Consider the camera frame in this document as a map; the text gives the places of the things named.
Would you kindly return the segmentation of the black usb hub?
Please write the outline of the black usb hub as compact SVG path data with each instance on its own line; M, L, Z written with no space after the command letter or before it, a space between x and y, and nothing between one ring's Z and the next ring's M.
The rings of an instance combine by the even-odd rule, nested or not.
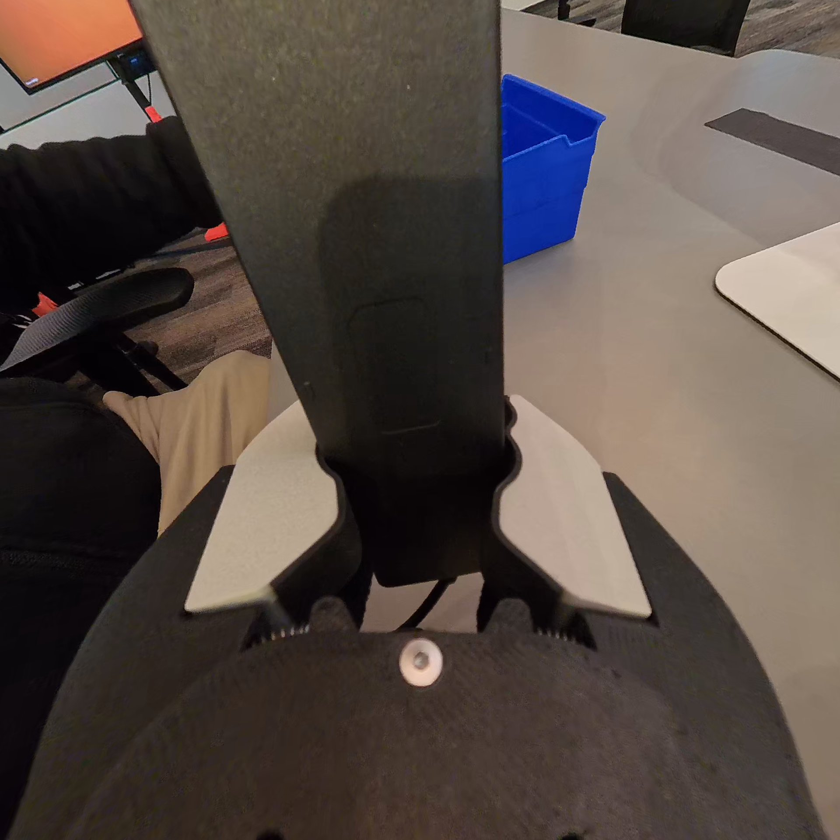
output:
M132 2L383 585L478 572L505 451L498 2Z

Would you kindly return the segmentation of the black mesh office chair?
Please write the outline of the black mesh office chair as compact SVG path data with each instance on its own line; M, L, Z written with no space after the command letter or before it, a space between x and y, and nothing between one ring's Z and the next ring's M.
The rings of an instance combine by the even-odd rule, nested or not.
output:
M2 362L1 376L67 382L81 374L104 392L156 396L151 375L180 391L183 379L128 331L183 308L194 286L192 274L181 267L102 281L28 326Z

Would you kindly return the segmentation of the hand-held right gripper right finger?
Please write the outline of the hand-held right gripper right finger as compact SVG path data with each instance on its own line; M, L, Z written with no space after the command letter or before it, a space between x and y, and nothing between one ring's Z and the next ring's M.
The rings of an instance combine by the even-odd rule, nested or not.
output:
M561 618L567 608L650 618L600 464L523 396L507 402L511 462L490 506L480 566L487 591L521 599L533 618Z

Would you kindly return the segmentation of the person's black upper clothing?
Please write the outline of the person's black upper clothing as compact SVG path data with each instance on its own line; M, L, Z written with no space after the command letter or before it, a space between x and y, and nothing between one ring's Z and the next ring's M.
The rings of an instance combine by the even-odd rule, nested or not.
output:
M116 414L63 384L2 380L2 838L70 663L160 506L159 467Z

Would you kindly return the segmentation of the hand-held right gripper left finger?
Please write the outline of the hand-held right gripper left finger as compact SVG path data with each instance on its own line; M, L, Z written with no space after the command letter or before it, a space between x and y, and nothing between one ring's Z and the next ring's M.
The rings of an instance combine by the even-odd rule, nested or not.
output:
M308 614L357 575L361 537L300 402L238 458L185 599L191 614L271 605Z

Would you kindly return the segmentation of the blue plastic bin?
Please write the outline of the blue plastic bin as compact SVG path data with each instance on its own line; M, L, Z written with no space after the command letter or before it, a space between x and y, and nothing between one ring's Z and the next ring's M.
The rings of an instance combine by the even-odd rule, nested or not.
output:
M575 236L606 116L530 80L500 84L503 261Z

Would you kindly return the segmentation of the white stand with clear arms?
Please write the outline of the white stand with clear arms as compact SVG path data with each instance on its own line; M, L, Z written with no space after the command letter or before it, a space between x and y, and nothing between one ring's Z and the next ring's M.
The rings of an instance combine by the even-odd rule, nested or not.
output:
M838 380L839 224L732 261L715 288Z

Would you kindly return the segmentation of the white mount plate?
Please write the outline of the white mount plate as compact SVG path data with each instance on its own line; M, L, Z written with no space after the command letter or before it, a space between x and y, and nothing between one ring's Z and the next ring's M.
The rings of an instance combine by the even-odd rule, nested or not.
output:
M705 126L822 172L839 175L839 138L835 135L746 108L726 113L706 122Z

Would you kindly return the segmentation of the person's left forearm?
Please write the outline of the person's left forearm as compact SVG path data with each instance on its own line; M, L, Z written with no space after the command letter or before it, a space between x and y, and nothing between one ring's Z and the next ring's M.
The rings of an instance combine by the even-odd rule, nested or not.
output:
M222 214L176 116L144 134L1 153L2 311L126 267Z

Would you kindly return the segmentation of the monitor with orange screen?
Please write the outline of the monitor with orange screen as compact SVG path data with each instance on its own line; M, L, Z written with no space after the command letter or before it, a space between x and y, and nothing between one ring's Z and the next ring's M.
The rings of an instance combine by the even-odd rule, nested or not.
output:
M127 1L2 1L1 61L33 95L139 45Z

